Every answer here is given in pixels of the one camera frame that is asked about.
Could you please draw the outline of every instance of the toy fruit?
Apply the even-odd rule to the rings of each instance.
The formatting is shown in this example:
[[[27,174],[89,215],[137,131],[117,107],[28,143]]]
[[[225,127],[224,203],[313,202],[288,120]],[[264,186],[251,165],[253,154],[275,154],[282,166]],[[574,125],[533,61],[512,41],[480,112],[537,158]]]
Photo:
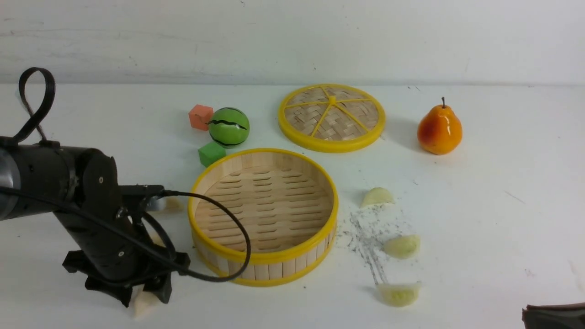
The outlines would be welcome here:
[[[362,200],[360,208],[365,208],[368,205],[380,204],[380,203],[394,203],[394,198],[390,191],[383,187],[375,187],[368,191]]]
[[[250,134],[248,117],[237,108],[217,110],[208,122],[211,138],[225,148],[243,143]]]
[[[418,125],[418,142],[421,147],[436,155],[443,155],[454,150],[463,138],[461,122],[451,109],[437,105],[421,120]]]
[[[414,304],[418,299],[418,292],[421,289],[420,283],[413,285],[389,285],[382,283],[377,285],[378,291],[384,301],[393,307],[405,307]]]
[[[384,252],[398,259],[408,259],[417,254],[421,247],[421,237],[417,234],[403,235],[384,243]]]

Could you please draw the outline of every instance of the black strap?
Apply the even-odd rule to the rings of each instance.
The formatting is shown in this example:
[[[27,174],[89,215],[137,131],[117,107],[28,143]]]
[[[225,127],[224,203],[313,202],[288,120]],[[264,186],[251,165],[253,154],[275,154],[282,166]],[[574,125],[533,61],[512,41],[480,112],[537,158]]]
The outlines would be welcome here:
[[[37,71],[43,74],[45,89],[43,102],[40,104],[39,109],[35,113],[33,113],[33,111],[30,109],[29,103],[26,100],[25,85],[29,77]],[[43,140],[47,140],[47,137],[44,135],[39,125],[40,122],[45,118],[47,113],[49,113],[51,106],[53,106],[53,101],[55,99],[55,87],[56,87],[55,78],[53,77],[51,72],[49,72],[45,68],[31,67],[28,70],[24,71],[24,73],[22,73],[22,75],[20,76],[20,80],[18,81],[18,91],[20,94],[20,99],[22,100],[22,104],[24,104],[26,110],[30,114],[30,119],[26,121],[25,125],[22,126],[20,131],[12,138],[16,143],[20,143],[26,138],[28,138],[28,136],[30,136],[30,134],[35,129],[39,131]]]

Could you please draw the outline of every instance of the black cable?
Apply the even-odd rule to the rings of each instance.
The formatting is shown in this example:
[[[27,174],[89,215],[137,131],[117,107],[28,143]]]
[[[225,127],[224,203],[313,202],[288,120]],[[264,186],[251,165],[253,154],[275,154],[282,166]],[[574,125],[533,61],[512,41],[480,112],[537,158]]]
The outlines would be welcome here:
[[[29,77],[37,71],[41,72],[44,77],[44,97],[43,102],[41,102],[39,106],[39,109],[33,113],[33,110],[30,109],[29,102],[26,100],[25,86]],[[28,138],[28,136],[30,136],[35,128],[39,131],[41,138],[43,140],[47,140],[47,137],[44,135],[44,132],[40,127],[40,122],[45,118],[47,113],[49,113],[51,106],[53,106],[53,101],[55,100],[55,88],[55,78],[51,72],[45,68],[31,67],[22,73],[20,80],[18,80],[18,92],[20,94],[20,100],[22,101],[22,104],[24,104],[26,110],[30,114],[30,119],[26,121],[25,125],[22,126],[20,131],[13,137],[17,143],[20,143]]]
[[[61,202],[58,200],[54,200],[51,198],[46,198],[43,196],[36,196],[36,195],[28,193],[28,192],[24,192],[24,191],[17,190],[17,189],[11,189],[9,187],[3,187],[3,186],[0,186],[0,193],[12,195],[12,196],[18,196],[18,197],[22,197],[22,198],[28,198],[31,200],[36,200],[38,202],[50,204],[50,205],[53,205],[55,207],[58,207],[62,211],[66,211],[68,213],[72,213],[74,215],[77,215],[81,218],[85,218],[86,220],[91,221],[94,224],[99,225],[100,227],[105,228],[108,231],[110,231],[116,235],[119,235],[120,237],[131,242],[132,244],[134,244],[134,246],[136,246],[137,248],[142,250],[144,253],[150,255],[150,257],[152,259],[166,265],[169,269],[177,271],[180,274],[194,277],[194,278],[199,279],[199,280],[204,280],[204,281],[209,281],[209,282],[231,281],[233,279],[236,279],[238,276],[240,276],[246,270],[248,264],[250,263],[250,257],[252,255],[252,243],[251,243],[250,237],[248,236],[248,233],[246,232],[246,229],[244,228],[242,223],[224,205],[222,205],[221,203],[219,203],[219,202],[217,202],[209,197],[202,196],[200,194],[186,193],[186,192],[179,192],[179,191],[166,191],[165,190],[163,192],[164,195],[162,195],[162,196],[189,196],[189,197],[196,197],[196,198],[203,199],[207,202],[212,203],[213,205],[215,205],[219,209],[221,209],[236,223],[236,225],[242,230],[242,234],[244,235],[244,239],[246,240],[246,259],[244,260],[242,267],[238,271],[236,271],[234,274],[231,274],[228,276],[223,276],[223,277],[217,277],[217,276],[209,276],[209,275],[205,275],[205,274],[201,274],[201,273],[197,273],[197,272],[194,272],[192,270],[189,270],[188,268],[185,268],[179,264],[176,264],[171,259],[162,256],[158,251],[154,250],[154,248],[152,248],[152,247],[146,245],[144,242],[130,236],[129,234],[127,234],[123,230],[111,225],[110,223],[107,223],[107,222],[99,219],[98,217],[96,217],[96,216],[94,216],[86,211],[82,211],[80,209],[72,207],[71,205],[69,205],[67,203],[64,203],[64,202]]]
[[[152,217],[149,213],[143,211],[142,218],[153,228],[156,234],[159,235],[161,241],[163,241],[164,246],[168,250],[168,257],[172,260],[177,258],[177,251],[175,250],[175,245],[171,241],[171,238],[168,237],[167,232],[164,228],[160,225],[160,223]]]

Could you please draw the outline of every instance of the green cube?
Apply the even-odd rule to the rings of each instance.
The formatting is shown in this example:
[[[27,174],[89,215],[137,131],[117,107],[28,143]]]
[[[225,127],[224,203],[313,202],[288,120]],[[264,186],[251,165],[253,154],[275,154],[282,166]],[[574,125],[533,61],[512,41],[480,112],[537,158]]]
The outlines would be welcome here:
[[[199,161],[205,167],[225,156],[225,149],[216,142],[211,142],[199,149]]]

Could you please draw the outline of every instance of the yellow plastic rim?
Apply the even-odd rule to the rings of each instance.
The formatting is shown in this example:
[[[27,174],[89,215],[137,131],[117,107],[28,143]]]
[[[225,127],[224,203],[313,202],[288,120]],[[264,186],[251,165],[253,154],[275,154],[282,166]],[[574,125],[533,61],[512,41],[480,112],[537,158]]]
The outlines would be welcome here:
[[[293,275],[289,275],[287,277],[282,277],[280,279],[270,279],[270,280],[250,280],[250,279],[242,279],[241,277],[238,277],[238,278],[234,279],[232,282],[235,282],[239,285],[250,286],[250,287],[273,287],[273,286],[279,286],[279,285],[284,285],[285,283],[293,282],[294,280],[297,280],[297,279],[309,274],[310,271],[314,270],[317,266],[319,266],[319,264],[321,264],[321,262],[325,259],[325,257],[327,257],[327,254],[329,254],[329,251],[331,250],[331,247],[333,247],[334,242],[335,242],[335,233],[333,233],[333,238],[331,239],[331,243],[325,249],[325,251],[323,251],[323,254],[321,256],[319,256],[319,258],[317,258],[310,265],[308,265],[306,268],[304,268],[303,270],[300,270],[298,272],[295,272]],[[197,253],[199,254],[199,258],[202,259],[203,264],[205,264],[205,266],[207,266],[215,274],[217,274],[218,276],[229,275],[229,273],[225,273],[225,272],[221,271],[220,269],[215,267],[212,263],[210,263],[201,254],[201,251],[199,249],[197,249]]]
[[[310,237],[305,242],[303,242],[299,245],[296,245],[292,248],[282,250],[282,251],[277,251],[277,252],[252,253],[252,256],[250,257],[250,265],[265,265],[265,264],[271,264],[271,263],[286,262],[286,261],[289,261],[290,259],[297,258],[297,257],[307,253],[308,251],[312,250],[313,248],[317,247],[317,245],[319,245],[322,241],[327,239],[329,233],[331,233],[336,227],[337,213],[338,213],[338,208],[339,208],[339,200],[338,200],[337,190],[335,189],[335,184],[333,183],[333,180],[331,179],[329,174],[327,174],[325,169],[323,169],[319,164],[317,164],[317,162],[309,159],[308,157],[306,157],[304,155],[301,155],[301,154],[298,154],[295,152],[291,152],[289,150],[269,149],[269,148],[244,150],[244,151],[229,155],[227,157],[224,157],[224,158],[218,160],[217,162],[213,163],[212,165],[210,165],[207,169],[205,169],[203,171],[203,173],[201,173],[199,178],[197,178],[197,181],[193,185],[191,192],[195,193],[201,180],[211,170],[213,170],[214,168],[219,166],[222,162],[228,161],[228,160],[233,159],[235,157],[239,157],[239,156],[242,156],[245,154],[250,154],[250,153],[255,153],[255,152],[284,153],[286,155],[299,157],[299,158],[307,161],[311,165],[313,165],[315,168],[317,168],[323,174],[323,176],[325,176],[325,178],[327,179],[327,182],[331,186],[331,190],[333,191],[333,207],[331,209],[331,214],[329,215],[327,222],[319,230],[319,232],[317,232],[315,235]],[[219,256],[221,256],[225,259],[228,259],[230,261],[233,261],[233,262],[243,263],[245,258],[246,258],[245,252],[236,251],[236,250],[227,248],[225,246],[222,246],[219,243],[213,241],[211,238],[207,237],[203,233],[203,231],[201,230],[199,225],[197,225],[197,221],[195,220],[195,214],[194,214],[195,209],[193,206],[194,201],[195,200],[193,198],[191,198],[189,200],[189,203],[187,204],[187,213],[189,215],[189,222],[191,224],[191,229],[193,230],[193,234],[199,239],[200,243],[202,243],[205,247],[207,247],[210,251],[212,251],[216,255],[219,255]]]
[[[301,133],[300,131],[296,130],[293,126],[290,125],[290,123],[288,123],[287,118],[285,116],[285,110],[287,108],[292,107],[292,106],[299,106],[299,104],[287,105],[288,102],[290,101],[290,99],[292,97],[294,97],[295,95],[297,95],[305,90],[309,90],[309,89],[313,89],[313,88],[321,88],[321,89],[323,89],[323,92],[325,93],[325,95],[329,96],[329,94],[325,90],[325,87],[343,88],[343,89],[351,90],[351,91],[357,92],[359,94],[365,95],[366,97],[364,99],[360,99],[360,100],[371,101],[376,106],[376,109],[378,110],[378,123],[376,123],[376,125],[373,129],[368,130],[359,120],[357,120],[357,118],[353,117],[353,115],[349,114],[342,107],[336,105],[338,102],[334,102],[333,104],[331,104],[329,102],[323,101],[323,102],[305,103],[303,105],[328,104],[329,103],[330,105],[325,110],[324,114],[322,115],[322,118],[325,117],[328,109],[331,106],[334,106],[334,107],[337,107],[338,109],[340,109],[342,112],[344,112],[349,117],[351,117],[354,121],[356,121],[356,123],[358,125],[360,125],[366,131],[368,131],[368,133],[366,133],[365,135],[360,136],[356,139],[351,139],[351,140],[324,140],[324,139],[315,138],[313,136],[305,135],[305,134]],[[356,100],[341,100],[339,102],[344,102],[344,101],[347,102],[347,101],[356,101]],[[322,118],[317,123],[315,130],[317,128],[319,128],[319,126],[322,122]],[[360,90],[360,89],[357,89],[357,88],[354,88],[354,87],[350,87],[348,85],[315,84],[315,85],[309,85],[306,87],[302,87],[302,88],[297,89],[297,90],[291,92],[290,94],[288,94],[284,98],[284,100],[280,103],[280,107],[278,108],[278,125],[280,126],[280,129],[282,130],[283,134],[288,139],[290,139],[292,142],[294,142],[295,144],[302,146],[303,148],[318,151],[318,152],[343,153],[343,152],[351,152],[351,151],[365,148],[366,146],[375,142],[376,139],[378,139],[378,137],[380,137],[380,135],[384,131],[385,124],[386,124],[386,113],[384,112],[384,108],[382,107],[382,105],[373,96],[371,96],[367,92]]]

